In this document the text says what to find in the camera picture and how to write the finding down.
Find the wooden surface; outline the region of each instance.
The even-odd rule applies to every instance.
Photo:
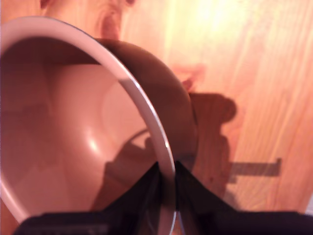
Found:
[[[1,1],[2,24],[29,15],[153,53],[192,93],[193,174],[241,210],[305,211],[313,192],[313,1]]]

